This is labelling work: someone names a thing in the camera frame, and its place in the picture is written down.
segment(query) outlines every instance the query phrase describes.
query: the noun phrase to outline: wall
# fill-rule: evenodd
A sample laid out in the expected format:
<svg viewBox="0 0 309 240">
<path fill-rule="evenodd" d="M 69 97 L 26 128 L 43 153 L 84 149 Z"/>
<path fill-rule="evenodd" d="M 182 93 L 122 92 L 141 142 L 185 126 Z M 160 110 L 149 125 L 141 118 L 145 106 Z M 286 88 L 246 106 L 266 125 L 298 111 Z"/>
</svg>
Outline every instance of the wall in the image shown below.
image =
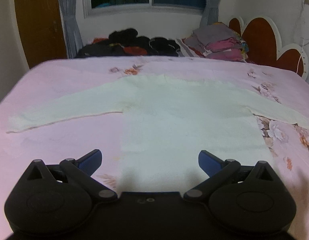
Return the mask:
<svg viewBox="0 0 309 240">
<path fill-rule="evenodd" d="M 25 73 L 10 6 L 10 0 L 0 0 L 0 101 Z"/>
<path fill-rule="evenodd" d="M 233 15 L 235 0 L 222 0 L 220 20 L 227 21 Z M 83 44 L 95 37 L 107 37 L 115 30 L 135 28 L 139 35 L 148 37 L 182 38 L 199 27 L 201 15 L 170 12 L 133 12 L 90 16 L 84 19 L 82 0 L 77 0 L 76 18 Z"/>
<path fill-rule="evenodd" d="M 277 25 L 282 38 L 282 45 L 299 43 L 300 36 L 309 39 L 309 6 L 305 6 L 304 26 L 297 24 L 303 0 L 236 0 L 235 14 L 245 22 L 252 17 L 265 15 Z M 309 58 L 309 45 L 304 48 Z"/>
</svg>

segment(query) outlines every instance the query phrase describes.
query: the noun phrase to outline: mattress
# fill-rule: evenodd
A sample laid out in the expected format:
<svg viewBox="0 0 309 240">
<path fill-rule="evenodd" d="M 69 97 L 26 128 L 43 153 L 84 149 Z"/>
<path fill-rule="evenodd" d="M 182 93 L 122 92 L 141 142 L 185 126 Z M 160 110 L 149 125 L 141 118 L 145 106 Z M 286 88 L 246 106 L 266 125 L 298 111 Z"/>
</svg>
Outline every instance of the mattress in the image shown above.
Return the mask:
<svg viewBox="0 0 309 240">
<path fill-rule="evenodd" d="M 4 202 L 33 159 L 56 164 L 100 149 L 103 163 L 92 177 L 116 190 L 121 175 L 120 140 L 124 136 L 124 117 L 120 113 L 58 122 L 21 133 L 6 133 L 8 118 L 31 106 L 131 74 L 230 82 L 309 118 L 309 85 L 287 70 L 195 57 L 102 57 L 45 62 L 29 71 L 0 103 L 0 239 L 12 232 L 3 212 Z M 309 240 L 309 130 L 261 116 L 256 116 L 256 122 L 272 153 L 275 170 L 297 203 L 290 233 L 296 239 Z"/>
</svg>

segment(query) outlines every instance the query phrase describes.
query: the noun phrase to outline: orange headboard panel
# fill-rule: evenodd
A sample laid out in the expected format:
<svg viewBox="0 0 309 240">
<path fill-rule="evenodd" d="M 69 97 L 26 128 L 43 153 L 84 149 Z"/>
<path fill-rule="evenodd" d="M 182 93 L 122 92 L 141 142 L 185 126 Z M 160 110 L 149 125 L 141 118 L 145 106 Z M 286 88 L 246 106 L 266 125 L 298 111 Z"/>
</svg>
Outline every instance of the orange headboard panel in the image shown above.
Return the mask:
<svg viewBox="0 0 309 240">
<path fill-rule="evenodd" d="M 229 28 L 240 33 L 242 26 L 237 18 L 229 22 Z M 281 37 L 271 19 L 257 17 L 249 22 L 242 35 L 249 47 L 248 57 L 258 65 L 266 65 L 296 72 L 301 48 L 290 44 L 282 48 Z M 299 63 L 298 75 L 307 76 L 308 60 L 304 52 Z"/>
</svg>

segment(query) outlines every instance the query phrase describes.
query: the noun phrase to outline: door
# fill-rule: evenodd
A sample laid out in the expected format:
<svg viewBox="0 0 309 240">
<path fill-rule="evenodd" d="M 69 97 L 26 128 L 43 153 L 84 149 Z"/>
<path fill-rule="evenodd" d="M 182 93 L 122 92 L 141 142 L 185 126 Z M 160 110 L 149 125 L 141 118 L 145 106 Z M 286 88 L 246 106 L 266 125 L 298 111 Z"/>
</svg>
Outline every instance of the door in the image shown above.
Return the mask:
<svg viewBox="0 0 309 240">
<path fill-rule="evenodd" d="M 67 58 L 58 0 L 15 0 L 15 7 L 29 68 Z"/>
</svg>

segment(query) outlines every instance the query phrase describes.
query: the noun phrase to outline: pile of clothes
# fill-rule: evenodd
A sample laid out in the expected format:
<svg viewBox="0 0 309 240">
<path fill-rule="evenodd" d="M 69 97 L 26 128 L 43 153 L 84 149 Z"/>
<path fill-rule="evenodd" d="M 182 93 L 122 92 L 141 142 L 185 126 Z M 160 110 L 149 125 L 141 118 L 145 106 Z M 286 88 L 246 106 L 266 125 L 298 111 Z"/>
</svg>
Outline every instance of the pile of clothes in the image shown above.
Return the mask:
<svg viewBox="0 0 309 240">
<path fill-rule="evenodd" d="M 162 37 L 149 39 L 138 36 L 138 32 L 129 28 L 115 31 L 107 39 L 84 46 L 76 58 L 106 57 L 106 56 L 174 56 L 178 57 L 180 46 L 174 40 Z"/>
<path fill-rule="evenodd" d="M 200 57 L 227 61 L 243 61 L 248 58 L 247 43 L 223 23 L 200 27 L 182 41 Z"/>
</svg>

